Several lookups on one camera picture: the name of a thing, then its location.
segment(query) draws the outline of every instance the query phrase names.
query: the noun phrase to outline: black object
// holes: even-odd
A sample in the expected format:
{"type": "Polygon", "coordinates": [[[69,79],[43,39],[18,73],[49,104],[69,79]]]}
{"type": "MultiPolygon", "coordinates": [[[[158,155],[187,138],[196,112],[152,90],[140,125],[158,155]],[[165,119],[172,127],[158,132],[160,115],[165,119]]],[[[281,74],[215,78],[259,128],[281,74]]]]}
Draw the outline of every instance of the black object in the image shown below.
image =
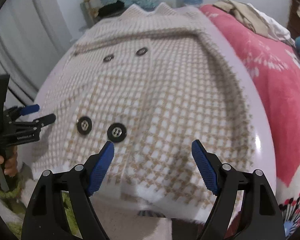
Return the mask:
{"type": "Polygon", "coordinates": [[[98,11],[98,17],[107,17],[124,8],[124,2],[117,0],[115,3],[107,4],[101,7],[98,11]]]}
{"type": "Polygon", "coordinates": [[[104,57],[103,62],[109,62],[113,59],[114,59],[114,55],[110,54],[110,55],[104,57]]]}
{"type": "Polygon", "coordinates": [[[82,135],[87,135],[92,130],[92,121],[89,117],[83,116],[77,122],[77,130],[82,135]]]}
{"type": "Polygon", "coordinates": [[[113,123],[107,131],[108,139],[114,143],[122,142],[127,136],[127,129],[122,123],[113,123]]]}
{"type": "Polygon", "coordinates": [[[12,157],[12,152],[7,148],[39,141],[41,128],[56,120],[54,114],[49,114],[32,122],[16,121],[22,115],[38,111],[38,105],[14,106],[4,111],[3,104],[7,96],[9,79],[10,75],[0,75],[0,155],[4,158],[4,163],[0,165],[0,187],[5,192],[11,190],[17,180],[17,177],[11,178],[3,173],[5,162],[12,157]]]}
{"type": "Polygon", "coordinates": [[[222,164],[216,155],[204,149],[199,140],[193,142],[192,153],[207,188],[215,184],[217,192],[217,199],[198,240],[224,239],[238,190],[244,190],[241,219],[237,233],[230,239],[285,240],[278,203],[261,170],[248,173],[222,164]]]}
{"type": "MultiPolygon", "coordinates": [[[[26,211],[22,240],[79,240],[70,232],[61,191],[69,191],[83,239],[109,240],[89,200],[91,187],[92,191],[98,190],[99,187],[96,186],[95,180],[97,179],[100,184],[106,172],[103,170],[100,176],[96,163],[108,161],[104,166],[110,165],[107,149],[110,149],[112,154],[110,158],[113,158],[114,146],[107,142],[101,152],[90,156],[84,165],[76,165],[63,173],[53,174],[51,171],[42,173],[26,211]]],[[[229,164],[222,164],[216,155],[206,152],[199,140],[193,142],[192,152],[207,187],[217,184],[217,199],[197,240],[224,239],[238,190],[244,190],[241,220],[237,233],[227,239],[285,239],[278,204],[262,171],[255,170],[253,173],[236,171],[229,164]],[[212,176],[207,178],[206,175],[210,173],[212,176]]],[[[7,226],[0,219],[0,231],[6,230],[7,226]]],[[[0,235],[0,240],[16,240],[16,237],[5,232],[0,235]]]]}
{"type": "Polygon", "coordinates": [[[107,142],[99,154],[70,171],[42,173],[31,196],[22,228],[22,240],[79,240],[71,234],[61,191],[68,191],[73,212],[84,240],[109,240],[96,216],[89,196],[99,190],[114,156],[107,142]]]}
{"type": "Polygon", "coordinates": [[[148,52],[148,48],[143,47],[141,49],[138,49],[138,51],[136,52],[136,55],[137,56],[142,56],[142,55],[146,54],[147,52],[148,52]]]}

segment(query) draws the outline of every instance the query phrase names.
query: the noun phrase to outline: human hand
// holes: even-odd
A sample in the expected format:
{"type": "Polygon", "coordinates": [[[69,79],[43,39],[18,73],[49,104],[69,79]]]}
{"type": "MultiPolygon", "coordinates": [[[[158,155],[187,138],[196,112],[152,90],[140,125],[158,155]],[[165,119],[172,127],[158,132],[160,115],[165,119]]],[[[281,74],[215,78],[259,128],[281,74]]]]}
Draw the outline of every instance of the human hand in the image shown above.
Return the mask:
{"type": "MultiPolygon", "coordinates": [[[[14,146],[12,148],[12,151],[13,151],[13,156],[6,161],[5,163],[5,169],[4,169],[4,174],[5,175],[9,175],[10,177],[14,177],[17,173],[18,173],[18,170],[17,170],[17,165],[18,165],[18,162],[17,162],[17,156],[18,156],[18,147],[17,146],[14,146]]],[[[2,164],[4,161],[3,157],[0,156],[0,164],[2,164]]]]}

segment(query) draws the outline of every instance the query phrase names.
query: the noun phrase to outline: bolt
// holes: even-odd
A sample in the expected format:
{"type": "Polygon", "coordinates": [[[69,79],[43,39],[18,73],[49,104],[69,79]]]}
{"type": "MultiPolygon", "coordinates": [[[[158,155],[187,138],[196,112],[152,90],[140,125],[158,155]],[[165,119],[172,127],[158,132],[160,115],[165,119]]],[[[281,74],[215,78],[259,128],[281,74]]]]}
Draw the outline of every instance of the bolt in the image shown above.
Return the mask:
{"type": "Polygon", "coordinates": [[[256,170],[256,174],[257,174],[258,176],[262,176],[262,175],[263,175],[263,172],[262,172],[261,170],[256,170]]]}
{"type": "Polygon", "coordinates": [[[83,170],[83,165],[82,165],[82,164],[79,164],[79,165],[75,166],[74,169],[75,169],[76,171],[82,171],[82,170],[83,170]]]}
{"type": "Polygon", "coordinates": [[[50,171],[49,171],[49,170],[45,170],[45,171],[42,173],[42,175],[45,176],[45,177],[47,177],[49,174],[50,174],[50,171]]]}
{"type": "Polygon", "coordinates": [[[223,168],[224,170],[226,170],[226,171],[231,170],[231,166],[230,166],[229,164],[223,164],[223,165],[222,165],[222,168],[223,168]]]}

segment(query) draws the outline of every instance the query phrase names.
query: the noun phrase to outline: black button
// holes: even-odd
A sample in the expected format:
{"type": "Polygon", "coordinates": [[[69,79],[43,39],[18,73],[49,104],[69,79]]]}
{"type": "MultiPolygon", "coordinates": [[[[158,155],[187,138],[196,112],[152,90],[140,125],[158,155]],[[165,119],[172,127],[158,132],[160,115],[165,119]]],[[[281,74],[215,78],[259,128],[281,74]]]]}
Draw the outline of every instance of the black button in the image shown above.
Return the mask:
{"type": "Polygon", "coordinates": [[[139,50],[136,52],[136,54],[137,54],[137,56],[142,56],[142,55],[146,54],[147,52],[148,52],[148,48],[143,47],[143,48],[139,49],[139,50]]]}
{"type": "Polygon", "coordinates": [[[105,58],[103,59],[103,62],[109,62],[109,61],[111,61],[113,59],[114,59],[114,55],[110,54],[108,56],[105,56],[105,58]]]}
{"type": "Polygon", "coordinates": [[[77,122],[77,130],[82,135],[87,135],[92,130],[92,121],[89,117],[83,116],[77,122]]]}
{"type": "Polygon", "coordinates": [[[127,129],[122,123],[116,122],[110,125],[107,135],[114,143],[122,142],[127,136],[127,129]]]}

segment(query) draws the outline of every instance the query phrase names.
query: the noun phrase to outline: green cloth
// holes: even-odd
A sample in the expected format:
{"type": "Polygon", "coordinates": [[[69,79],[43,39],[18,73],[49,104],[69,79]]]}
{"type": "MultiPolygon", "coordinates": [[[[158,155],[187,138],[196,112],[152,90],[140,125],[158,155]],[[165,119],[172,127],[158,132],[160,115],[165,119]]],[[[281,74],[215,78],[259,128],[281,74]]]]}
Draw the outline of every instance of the green cloth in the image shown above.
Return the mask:
{"type": "Polygon", "coordinates": [[[7,226],[18,239],[21,239],[21,232],[22,232],[21,223],[7,223],[7,226]]]}
{"type": "Polygon", "coordinates": [[[76,235],[79,231],[79,228],[78,228],[77,221],[75,220],[75,217],[74,217],[69,193],[62,192],[62,198],[63,198],[63,206],[65,207],[66,216],[67,216],[67,220],[68,220],[68,224],[69,224],[71,233],[73,235],[76,235]]]}
{"type": "MultiPolygon", "coordinates": [[[[5,205],[8,209],[10,209],[17,216],[19,216],[21,219],[23,219],[26,213],[26,207],[20,201],[21,192],[22,189],[24,188],[26,179],[28,178],[22,176],[22,172],[21,172],[18,174],[17,185],[14,190],[10,192],[3,192],[0,189],[0,199],[2,200],[2,204],[5,205]]],[[[63,199],[63,205],[65,208],[69,228],[71,230],[71,233],[73,235],[76,235],[79,232],[79,228],[74,217],[69,193],[62,192],[62,199],[63,199]]],[[[7,226],[18,239],[21,239],[22,223],[8,222],[7,226]]]]}

